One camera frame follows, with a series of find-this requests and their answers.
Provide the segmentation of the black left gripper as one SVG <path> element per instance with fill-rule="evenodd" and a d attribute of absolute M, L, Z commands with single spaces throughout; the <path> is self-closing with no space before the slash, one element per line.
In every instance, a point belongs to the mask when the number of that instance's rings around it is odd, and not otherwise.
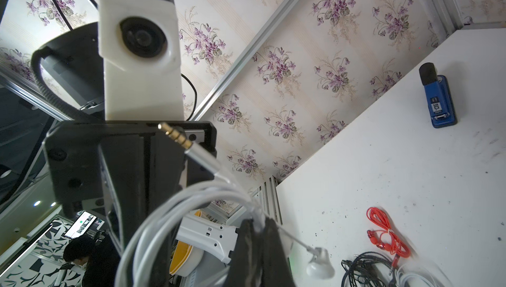
<path fill-rule="evenodd" d="M 43 149 L 64 215 L 88 211 L 102 218 L 119 253 L 170 197 L 213 179 L 154 122 L 62 122 Z"/>

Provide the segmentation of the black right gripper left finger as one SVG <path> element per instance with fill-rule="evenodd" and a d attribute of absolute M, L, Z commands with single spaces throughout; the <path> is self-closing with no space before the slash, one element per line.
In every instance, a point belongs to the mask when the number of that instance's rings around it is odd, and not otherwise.
<path fill-rule="evenodd" d="M 253 220 L 242 221 L 224 287 L 257 287 L 262 282 L 262 231 Z"/>

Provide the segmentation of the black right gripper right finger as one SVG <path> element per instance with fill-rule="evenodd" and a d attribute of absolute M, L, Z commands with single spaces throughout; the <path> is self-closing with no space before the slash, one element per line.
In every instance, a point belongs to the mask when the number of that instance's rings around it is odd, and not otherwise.
<path fill-rule="evenodd" d="M 266 219 L 262 232 L 262 286 L 295 286 L 277 224 L 271 218 Z"/>

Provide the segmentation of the white wired earphones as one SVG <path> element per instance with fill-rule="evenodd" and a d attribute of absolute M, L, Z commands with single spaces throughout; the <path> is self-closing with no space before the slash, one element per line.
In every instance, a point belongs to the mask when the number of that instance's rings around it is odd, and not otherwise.
<path fill-rule="evenodd" d="M 158 129 L 163 131 L 174 143 L 180 145 L 184 149 L 185 155 L 211 172 L 215 176 L 215 180 L 200 182 L 183 189 L 150 214 L 134 233 L 123 252 L 117 269 L 116 286 L 147 286 L 150 282 L 155 257 L 168 235 L 176 227 L 183 226 L 183 219 L 194 219 L 194 215 L 191 213 L 193 210 L 206 203 L 211 203 L 215 199 L 229 199 L 246 207 L 251 214 L 249 219 L 253 220 L 257 232 L 263 232 L 266 219 L 270 218 L 262 207 L 235 181 L 230 172 L 223 168 L 221 163 L 203 147 L 190 141 L 166 122 L 159 123 Z M 309 246 L 282 225 L 277 222 L 276 224 L 280 238 L 282 236 L 288 237 L 290 241 L 299 244 L 312 255 L 312 259 L 306 267 L 307 275 L 321 280 L 328 280 L 335 276 L 335 269 L 327 249 Z M 212 279 L 209 285 L 213 286 L 218 282 L 224 284 L 229 267 L 221 271 L 217 278 Z"/>
<path fill-rule="evenodd" d="M 416 272 L 415 270 L 405 268 L 401 266 L 396 271 L 394 278 L 396 280 L 396 286 L 427 286 L 427 287 L 441 287 L 444 286 L 435 276 L 425 268 L 422 268 L 422 272 Z"/>

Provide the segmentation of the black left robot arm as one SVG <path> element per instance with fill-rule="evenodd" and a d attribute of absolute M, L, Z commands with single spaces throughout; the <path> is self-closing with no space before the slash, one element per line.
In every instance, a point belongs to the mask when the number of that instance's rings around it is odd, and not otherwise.
<path fill-rule="evenodd" d="M 30 70 L 45 100 L 65 121 L 43 151 L 53 192 L 67 217 L 104 218 L 126 267 L 120 286 L 167 286 L 176 239 L 142 236 L 142 223 L 182 184 L 211 174 L 158 128 L 161 122 L 216 154 L 216 129 L 184 117 L 175 0 L 99 0 L 99 18 L 42 45 Z"/>

